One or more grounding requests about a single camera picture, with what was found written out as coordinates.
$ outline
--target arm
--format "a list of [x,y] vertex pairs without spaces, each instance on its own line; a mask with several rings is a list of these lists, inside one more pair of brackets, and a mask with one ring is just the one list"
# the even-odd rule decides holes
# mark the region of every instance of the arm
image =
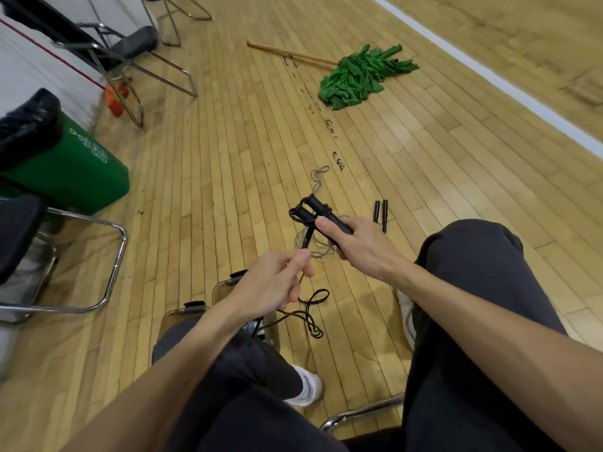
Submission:
[[234,291],[211,307],[161,360],[117,396],[63,452],[160,450],[194,388],[241,327],[297,301],[300,271],[313,275],[310,252],[268,252]]
[[340,257],[399,288],[542,431],[568,451],[603,449],[603,354],[545,326],[460,290],[404,258],[369,219],[327,219],[317,226]]

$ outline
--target green bin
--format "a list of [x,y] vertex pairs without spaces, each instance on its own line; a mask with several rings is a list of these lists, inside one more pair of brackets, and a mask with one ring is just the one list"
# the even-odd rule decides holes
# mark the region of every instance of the green bin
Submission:
[[95,214],[128,193],[128,168],[68,116],[63,138],[49,151],[1,173],[61,207]]

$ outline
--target white line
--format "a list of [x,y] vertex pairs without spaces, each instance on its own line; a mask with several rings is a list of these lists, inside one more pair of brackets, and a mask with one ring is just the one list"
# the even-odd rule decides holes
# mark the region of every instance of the white line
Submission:
[[576,127],[572,122],[566,120],[559,114],[555,113],[548,106],[543,105],[536,98],[531,97],[523,90],[518,89],[507,80],[503,79],[499,75],[495,74],[489,68],[479,63],[477,60],[472,59],[463,51],[460,51],[448,41],[443,40],[441,37],[433,33],[433,31],[425,28],[419,22],[414,20],[412,17],[404,14],[401,10],[396,8],[386,0],[373,0],[381,7],[387,9],[391,14],[395,15],[398,19],[407,24],[410,28],[415,30],[420,35],[427,38],[434,45],[438,46],[442,50],[448,52],[459,62],[463,63],[467,67],[471,68],[478,75],[482,76],[486,81],[491,83],[493,86],[502,90],[508,96],[525,106],[527,109],[532,111],[534,114],[539,116],[543,121],[548,122],[553,127],[558,129],[564,135],[576,141],[578,144],[584,146],[586,149],[591,151],[593,154],[603,159],[603,143],[598,139],[592,137],[581,128]]

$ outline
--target red stripe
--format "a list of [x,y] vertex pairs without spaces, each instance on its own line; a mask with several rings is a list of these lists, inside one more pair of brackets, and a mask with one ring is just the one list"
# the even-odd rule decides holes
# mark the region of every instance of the red stripe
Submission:
[[24,37],[26,40],[28,40],[30,43],[35,44],[37,47],[39,47],[41,50],[43,50],[44,52],[49,53],[50,55],[52,55],[54,58],[56,58],[57,60],[59,60],[61,63],[63,63],[64,65],[67,65],[69,68],[71,68],[73,71],[75,71],[76,73],[84,76],[86,79],[88,79],[88,81],[90,81],[91,83],[99,86],[102,90],[105,90],[104,86],[101,85],[100,83],[97,83],[94,79],[92,79],[90,76],[88,76],[86,73],[84,73],[83,71],[79,70],[78,68],[74,67],[71,63],[65,61],[64,59],[60,58],[57,54],[55,54],[54,52],[50,51],[49,49],[47,49],[46,47],[44,47],[43,45],[41,45],[40,43],[38,43],[36,40],[28,37],[25,33],[23,33],[22,31],[20,31],[19,29],[16,29],[15,27],[13,27],[10,23],[5,22],[3,19],[0,19],[0,22],[2,22],[2,24],[4,24],[5,26],[7,26],[8,28],[10,28],[12,31],[16,32],[17,34],[21,35],[22,37]]

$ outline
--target wooden stick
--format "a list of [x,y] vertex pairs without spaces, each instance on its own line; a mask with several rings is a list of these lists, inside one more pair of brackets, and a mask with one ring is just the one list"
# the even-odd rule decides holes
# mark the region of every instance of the wooden stick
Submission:
[[315,62],[326,63],[327,65],[337,66],[337,62],[334,62],[333,60],[327,60],[325,58],[316,57],[316,56],[313,56],[313,55],[306,55],[305,53],[286,51],[284,49],[277,49],[276,47],[272,47],[272,46],[259,45],[257,43],[252,43],[250,41],[247,41],[247,45],[249,47],[253,47],[254,49],[261,49],[262,51],[277,53],[277,54],[283,55],[285,57],[291,56],[291,57],[294,57],[294,58],[302,58],[302,59],[305,59],[305,60],[312,60],[312,61],[315,61]]

